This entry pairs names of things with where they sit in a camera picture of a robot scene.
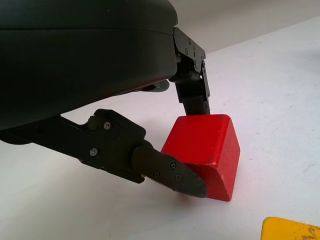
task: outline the white table surface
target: white table surface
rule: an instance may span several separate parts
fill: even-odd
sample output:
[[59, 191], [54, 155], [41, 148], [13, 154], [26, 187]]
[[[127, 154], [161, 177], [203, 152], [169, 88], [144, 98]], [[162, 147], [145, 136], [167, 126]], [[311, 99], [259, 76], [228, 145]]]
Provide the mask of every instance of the white table surface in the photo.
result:
[[[0, 239], [258, 240], [269, 216], [320, 226], [320, 17], [208, 54], [206, 67], [211, 113], [232, 117], [241, 147], [231, 202], [0, 142]], [[158, 150], [184, 114], [171, 85], [65, 116], [84, 123], [98, 108], [146, 128]]]

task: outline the red block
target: red block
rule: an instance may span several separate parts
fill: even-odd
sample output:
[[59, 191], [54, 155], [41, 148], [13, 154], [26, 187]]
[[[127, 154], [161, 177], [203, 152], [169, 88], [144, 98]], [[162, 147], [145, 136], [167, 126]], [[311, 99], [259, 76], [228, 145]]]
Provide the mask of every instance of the red block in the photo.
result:
[[179, 117], [161, 152], [195, 171], [207, 186], [208, 198], [231, 200], [240, 147], [228, 115]]

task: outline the bolt head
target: bolt head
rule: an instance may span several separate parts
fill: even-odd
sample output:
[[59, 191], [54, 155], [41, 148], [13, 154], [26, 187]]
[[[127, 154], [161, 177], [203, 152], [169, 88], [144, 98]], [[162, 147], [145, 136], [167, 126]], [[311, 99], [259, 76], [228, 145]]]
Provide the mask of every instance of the bolt head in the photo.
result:
[[160, 173], [159, 173], [159, 172], [155, 172], [155, 173], [153, 174], [153, 177], [154, 177], [155, 179], [159, 178], [159, 177], [160, 177]]
[[105, 130], [110, 130], [111, 129], [111, 123], [109, 121], [105, 122], [103, 125], [103, 128]]
[[97, 155], [98, 155], [98, 149], [92, 148], [92, 149], [90, 150], [90, 156], [91, 156], [91, 157], [95, 157], [95, 156], [97, 156]]
[[171, 167], [171, 169], [173, 170], [173, 169], [175, 169], [176, 168], [176, 163], [175, 162], [173, 162], [173, 163], [171, 163], [171, 165], [170, 165], [170, 167]]

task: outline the yellow block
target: yellow block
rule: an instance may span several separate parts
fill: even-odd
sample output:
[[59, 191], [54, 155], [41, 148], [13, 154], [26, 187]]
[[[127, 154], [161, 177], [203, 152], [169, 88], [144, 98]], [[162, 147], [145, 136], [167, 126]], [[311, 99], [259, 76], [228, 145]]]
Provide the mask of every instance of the yellow block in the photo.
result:
[[261, 240], [320, 240], [320, 227], [268, 217], [263, 222]]

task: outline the white wall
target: white wall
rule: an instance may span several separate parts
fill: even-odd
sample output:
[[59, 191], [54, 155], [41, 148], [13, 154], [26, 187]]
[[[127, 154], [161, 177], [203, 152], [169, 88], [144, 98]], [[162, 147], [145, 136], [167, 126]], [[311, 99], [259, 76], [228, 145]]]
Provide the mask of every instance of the white wall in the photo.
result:
[[171, 0], [207, 53], [320, 16], [319, 0]]

